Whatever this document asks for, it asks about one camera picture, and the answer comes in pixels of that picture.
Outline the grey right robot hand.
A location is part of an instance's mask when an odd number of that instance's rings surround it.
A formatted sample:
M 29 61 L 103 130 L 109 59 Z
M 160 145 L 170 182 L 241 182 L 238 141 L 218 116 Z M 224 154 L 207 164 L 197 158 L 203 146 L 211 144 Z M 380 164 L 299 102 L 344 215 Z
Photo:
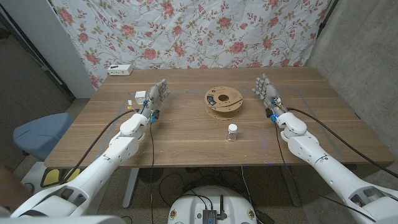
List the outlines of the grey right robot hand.
M 254 94 L 259 97 L 266 108 L 268 118 L 277 119 L 280 115 L 287 112 L 276 87 L 271 83 L 269 77 L 263 73 L 262 78 L 256 78 L 256 85 L 252 89 Z

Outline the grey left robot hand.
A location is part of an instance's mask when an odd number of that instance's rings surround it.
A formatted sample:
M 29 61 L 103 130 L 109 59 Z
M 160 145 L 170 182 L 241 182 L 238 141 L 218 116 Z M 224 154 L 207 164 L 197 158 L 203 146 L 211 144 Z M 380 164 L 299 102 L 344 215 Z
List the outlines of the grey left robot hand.
M 144 115 L 146 118 L 150 118 L 155 110 L 160 110 L 163 101 L 170 93 L 167 89 L 168 86 L 166 79 L 155 84 L 149 90 L 149 93 L 144 100 L 143 107 L 140 109 L 140 114 Z

